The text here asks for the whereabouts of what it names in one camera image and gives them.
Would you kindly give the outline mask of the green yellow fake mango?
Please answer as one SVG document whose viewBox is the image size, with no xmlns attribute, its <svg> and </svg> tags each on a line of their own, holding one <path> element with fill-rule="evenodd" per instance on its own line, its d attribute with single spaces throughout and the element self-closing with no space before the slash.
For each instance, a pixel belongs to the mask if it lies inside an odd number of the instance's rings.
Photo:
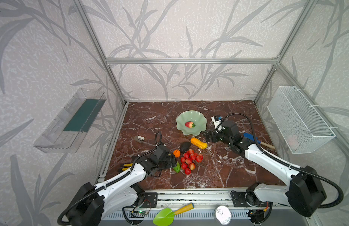
<svg viewBox="0 0 349 226">
<path fill-rule="evenodd" d="M 176 172 L 176 173 L 179 173 L 181 171 L 181 165 L 179 164 L 179 162 L 176 162 L 176 166 L 173 167 L 173 170 Z"/>
</svg>

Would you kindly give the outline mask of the small fake orange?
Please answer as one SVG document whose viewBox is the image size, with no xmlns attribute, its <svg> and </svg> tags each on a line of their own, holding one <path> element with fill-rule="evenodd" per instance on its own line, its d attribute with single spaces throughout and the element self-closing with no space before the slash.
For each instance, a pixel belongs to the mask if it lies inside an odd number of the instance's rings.
<svg viewBox="0 0 349 226">
<path fill-rule="evenodd" d="M 173 155 L 176 157 L 176 158 L 179 158 L 180 156 L 181 156 L 181 152 L 180 152 L 180 150 L 174 150 L 173 151 Z"/>
</svg>

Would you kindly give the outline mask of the yellow orange fake mango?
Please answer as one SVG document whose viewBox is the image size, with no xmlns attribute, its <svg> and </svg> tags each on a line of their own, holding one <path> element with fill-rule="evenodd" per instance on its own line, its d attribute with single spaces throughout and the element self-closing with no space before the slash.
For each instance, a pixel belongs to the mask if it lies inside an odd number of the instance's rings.
<svg viewBox="0 0 349 226">
<path fill-rule="evenodd" d="M 207 147 L 208 147 L 208 144 L 207 144 L 207 143 L 202 142 L 202 141 L 200 141 L 199 139 L 197 139 L 197 138 L 195 138 L 195 137 L 192 137 L 192 138 L 190 139 L 190 142 L 191 142 L 193 145 L 195 145 L 196 147 L 198 147 L 198 148 L 200 148 L 200 149 L 202 149 L 202 150 L 207 149 Z"/>
</svg>

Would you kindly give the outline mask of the red fake grape bunch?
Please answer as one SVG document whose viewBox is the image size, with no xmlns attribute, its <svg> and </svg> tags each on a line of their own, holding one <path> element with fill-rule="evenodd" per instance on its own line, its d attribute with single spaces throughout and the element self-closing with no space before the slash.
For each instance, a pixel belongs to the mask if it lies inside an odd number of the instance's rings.
<svg viewBox="0 0 349 226">
<path fill-rule="evenodd" d="M 192 171 L 202 163 L 203 159 L 204 156 L 201 153 L 197 153 L 193 149 L 189 149 L 180 157 L 181 169 L 186 175 L 190 175 Z"/>
</svg>

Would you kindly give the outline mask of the red peach with leaf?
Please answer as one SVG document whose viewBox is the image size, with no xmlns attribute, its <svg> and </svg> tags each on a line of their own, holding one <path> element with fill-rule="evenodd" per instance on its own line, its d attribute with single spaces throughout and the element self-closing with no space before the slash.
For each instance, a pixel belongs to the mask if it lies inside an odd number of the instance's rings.
<svg viewBox="0 0 349 226">
<path fill-rule="evenodd" d="M 188 122 L 185 123 L 185 126 L 186 126 L 187 128 L 189 128 L 189 129 L 193 129 L 196 125 L 195 125 L 194 122 L 188 121 Z"/>
</svg>

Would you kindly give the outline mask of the dark fake avocado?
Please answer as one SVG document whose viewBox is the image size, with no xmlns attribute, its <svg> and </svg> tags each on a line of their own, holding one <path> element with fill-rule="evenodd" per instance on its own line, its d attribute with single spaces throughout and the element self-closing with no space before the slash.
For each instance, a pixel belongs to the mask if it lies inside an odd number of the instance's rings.
<svg viewBox="0 0 349 226">
<path fill-rule="evenodd" d="M 183 142 L 180 146 L 180 152 L 181 153 L 186 153 L 187 151 L 189 151 L 190 149 L 190 146 L 191 146 L 191 143 L 190 142 Z"/>
</svg>

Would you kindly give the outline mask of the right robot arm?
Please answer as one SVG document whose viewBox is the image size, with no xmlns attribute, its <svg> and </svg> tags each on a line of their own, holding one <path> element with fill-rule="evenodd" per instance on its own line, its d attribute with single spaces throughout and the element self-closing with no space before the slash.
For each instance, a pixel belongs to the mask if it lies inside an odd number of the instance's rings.
<svg viewBox="0 0 349 226">
<path fill-rule="evenodd" d="M 214 131 L 203 133 L 207 142 L 228 145 L 233 152 L 260 165 L 284 183 L 284 186 L 257 183 L 248 189 L 251 199 L 290 206 L 304 217 L 312 216 L 317 209 L 335 207 L 343 201 L 341 187 L 318 175 L 312 167 L 302 168 L 262 149 L 255 138 L 240 135 L 233 121 L 216 121 L 215 125 Z"/>
</svg>

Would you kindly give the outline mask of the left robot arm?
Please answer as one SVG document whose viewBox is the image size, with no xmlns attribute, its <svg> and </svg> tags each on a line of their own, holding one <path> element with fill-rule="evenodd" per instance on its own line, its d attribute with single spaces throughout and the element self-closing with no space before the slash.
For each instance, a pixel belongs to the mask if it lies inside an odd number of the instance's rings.
<svg viewBox="0 0 349 226">
<path fill-rule="evenodd" d="M 125 207 L 144 203 L 145 191 L 138 185 L 149 176 L 177 165 L 174 154 L 163 144 L 134 158 L 131 166 L 111 179 L 80 187 L 68 207 L 59 215 L 60 226 L 97 226 Z"/>
</svg>

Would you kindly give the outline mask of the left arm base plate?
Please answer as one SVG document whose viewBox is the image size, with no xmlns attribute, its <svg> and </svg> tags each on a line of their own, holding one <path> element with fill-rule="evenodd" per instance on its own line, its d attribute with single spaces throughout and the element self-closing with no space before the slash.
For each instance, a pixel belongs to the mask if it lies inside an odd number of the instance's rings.
<svg viewBox="0 0 349 226">
<path fill-rule="evenodd" d="M 158 202 L 158 193 L 156 192 L 145 192 L 140 194 L 133 207 L 141 208 L 155 208 Z"/>
</svg>

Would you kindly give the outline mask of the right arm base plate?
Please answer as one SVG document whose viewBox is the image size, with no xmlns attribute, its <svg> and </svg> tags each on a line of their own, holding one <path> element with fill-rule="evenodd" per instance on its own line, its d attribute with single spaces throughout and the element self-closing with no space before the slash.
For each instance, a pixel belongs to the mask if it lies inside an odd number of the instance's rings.
<svg viewBox="0 0 349 226">
<path fill-rule="evenodd" d="M 238 191 L 232 190 L 230 192 L 230 196 L 232 198 L 234 207 L 255 208 L 255 209 L 256 208 L 266 209 L 269 207 L 268 202 L 261 202 L 255 197 L 254 193 L 238 192 Z"/>
</svg>

